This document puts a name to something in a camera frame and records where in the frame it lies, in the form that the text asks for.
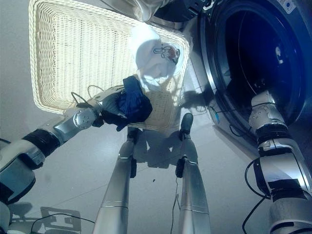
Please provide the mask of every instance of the white wicker basket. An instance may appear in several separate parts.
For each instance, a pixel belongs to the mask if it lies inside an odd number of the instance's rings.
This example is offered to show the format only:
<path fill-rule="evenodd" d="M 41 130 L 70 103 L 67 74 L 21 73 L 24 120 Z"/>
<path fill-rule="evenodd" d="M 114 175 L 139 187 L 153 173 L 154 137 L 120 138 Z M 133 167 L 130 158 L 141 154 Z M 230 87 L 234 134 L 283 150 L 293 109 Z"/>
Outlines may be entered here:
<path fill-rule="evenodd" d="M 31 0 L 29 4 L 30 61 L 35 104 L 63 113 L 73 107 L 71 92 L 89 99 L 89 85 L 107 89 L 135 74 L 128 49 L 131 28 L 140 22 L 110 10 L 73 0 Z M 146 92 L 153 112 L 133 126 L 162 130 L 171 127 L 189 56 L 181 35 L 153 26 L 161 40 L 184 50 L 182 69 L 159 92 Z M 95 95 L 100 90 L 92 89 Z"/>

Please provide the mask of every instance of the washing machine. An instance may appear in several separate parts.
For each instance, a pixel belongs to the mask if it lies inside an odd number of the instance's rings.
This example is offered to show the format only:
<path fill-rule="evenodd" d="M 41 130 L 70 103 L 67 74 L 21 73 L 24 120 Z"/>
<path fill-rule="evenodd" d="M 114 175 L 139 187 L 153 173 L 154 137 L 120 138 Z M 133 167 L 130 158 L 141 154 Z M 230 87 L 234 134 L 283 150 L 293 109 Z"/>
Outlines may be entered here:
<path fill-rule="evenodd" d="M 312 1 L 178 1 L 183 14 L 164 16 L 197 15 L 192 62 L 215 125 L 257 154 L 251 99 L 269 90 L 312 169 Z"/>

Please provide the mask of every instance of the dark blue garment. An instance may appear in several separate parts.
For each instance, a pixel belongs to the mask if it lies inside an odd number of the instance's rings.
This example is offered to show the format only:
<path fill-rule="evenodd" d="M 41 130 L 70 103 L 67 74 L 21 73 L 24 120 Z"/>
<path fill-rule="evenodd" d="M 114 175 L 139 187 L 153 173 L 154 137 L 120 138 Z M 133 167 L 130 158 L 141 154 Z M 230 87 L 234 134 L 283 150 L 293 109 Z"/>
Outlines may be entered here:
<path fill-rule="evenodd" d="M 123 85 L 125 92 L 119 99 L 119 109 L 129 123 L 144 122 L 153 110 L 150 100 L 143 94 L 135 76 L 123 79 Z"/>

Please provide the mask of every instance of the white towel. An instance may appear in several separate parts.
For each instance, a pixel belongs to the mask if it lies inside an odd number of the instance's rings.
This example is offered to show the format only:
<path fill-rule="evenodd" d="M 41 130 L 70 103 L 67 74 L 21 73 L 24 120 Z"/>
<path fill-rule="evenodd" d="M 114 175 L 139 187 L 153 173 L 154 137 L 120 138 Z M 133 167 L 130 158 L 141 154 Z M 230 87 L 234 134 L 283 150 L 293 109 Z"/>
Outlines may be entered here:
<path fill-rule="evenodd" d="M 182 66 L 183 49 L 160 40 L 147 24 L 132 29 L 129 41 L 139 79 L 146 91 L 159 91 L 162 82 L 177 74 Z"/>

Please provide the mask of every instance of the white floor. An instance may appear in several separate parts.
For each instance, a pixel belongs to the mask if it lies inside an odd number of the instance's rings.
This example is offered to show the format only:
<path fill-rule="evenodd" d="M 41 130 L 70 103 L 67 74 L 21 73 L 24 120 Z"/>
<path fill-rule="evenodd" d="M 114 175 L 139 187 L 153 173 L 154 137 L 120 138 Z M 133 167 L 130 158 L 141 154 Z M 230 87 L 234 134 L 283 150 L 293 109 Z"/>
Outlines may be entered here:
<path fill-rule="evenodd" d="M 101 4 L 95 0 L 88 2 Z M 32 99 L 27 7 L 27 0 L 1 0 L 1 137 L 10 141 L 23 137 L 55 116 L 37 108 Z M 200 93 L 191 72 L 189 68 L 184 91 Z M 180 115 L 185 112 L 194 114 L 191 136 L 206 189 L 212 233 L 240 234 L 244 218 L 260 200 L 244 182 L 245 167 L 251 156 L 215 129 L 203 107 L 182 108 Z M 175 164 L 179 157 L 179 141 L 176 132 L 172 132 L 144 131 L 140 135 L 135 149 L 139 162 L 137 175 L 130 182 L 129 234 L 170 233 L 176 189 Z M 125 139 L 125 130 L 118 133 L 115 126 L 104 125 L 79 133 L 57 149 L 44 166 L 35 171 L 37 181 L 32 190 L 10 206 L 14 213 L 13 226 L 29 233 L 33 221 L 46 213 L 78 214 L 95 220 Z M 249 180 L 255 187 L 252 172 Z M 181 184 L 182 180 L 178 179 L 179 194 Z M 247 232 L 267 233 L 268 213 L 269 202 L 265 201 L 247 223 Z M 176 207 L 173 233 L 177 233 L 178 215 Z M 70 225 L 64 222 L 64 217 L 57 216 L 55 220 L 38 222 L 34 230 L 46 234 L 92 232 L 92 223 L 73 222 L 74 228 L 70 230 L 65 228 Z M 49 228 L 51 225 L 57 225 L 59 230 Z"/>

